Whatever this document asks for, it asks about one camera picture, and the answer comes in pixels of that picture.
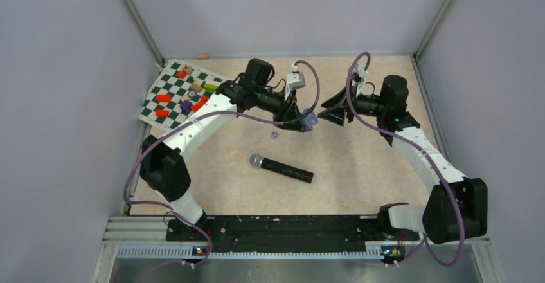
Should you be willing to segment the grey-blue earbud charging case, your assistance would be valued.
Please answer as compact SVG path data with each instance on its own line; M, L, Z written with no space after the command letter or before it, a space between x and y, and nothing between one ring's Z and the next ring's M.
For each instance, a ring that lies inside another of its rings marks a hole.
M311 112L308 115L306 115L304 119L302 119L301 123L303 124L304 131L309 132L314 128L314 126L316 126L319 123L319 119L314 112Z

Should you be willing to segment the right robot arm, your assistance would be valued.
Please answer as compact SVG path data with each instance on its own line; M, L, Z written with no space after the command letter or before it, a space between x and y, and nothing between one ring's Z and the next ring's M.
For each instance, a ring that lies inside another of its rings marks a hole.
M429 193L424 206L382 206L377 221L379 235L394 239L405 229L424 233L435 244L459 240L461 229L466 239L484 236L488 230L487 185L481 178L469 178L453 167L427 139L407 111L406 79L386 76L377 95L361 94L361 83L357 77L349 89L322 103L319 118L342 126L356 116L374 117L380 135L405 157Z

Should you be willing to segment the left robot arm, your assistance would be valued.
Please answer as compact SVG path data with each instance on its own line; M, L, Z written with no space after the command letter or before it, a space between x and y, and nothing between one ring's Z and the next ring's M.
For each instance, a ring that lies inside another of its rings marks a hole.
M189 191L191 177L186 166L194 152L223 125L256 107L272 114L270 124L279 129L307 132L305 118L317 106L314 102L305 113L297 106L296 91L305 87L299 65L314 67L297 60L285 78L282 91L274 91L268 80L274 73L272 64L253 58L237 80L227 80L219 86L201 107L187 120L160 138L153 136L143 142L139 175L147 185L166 200L166 208L183 219L182 232L198 240L206 232L202 218L204 210Z

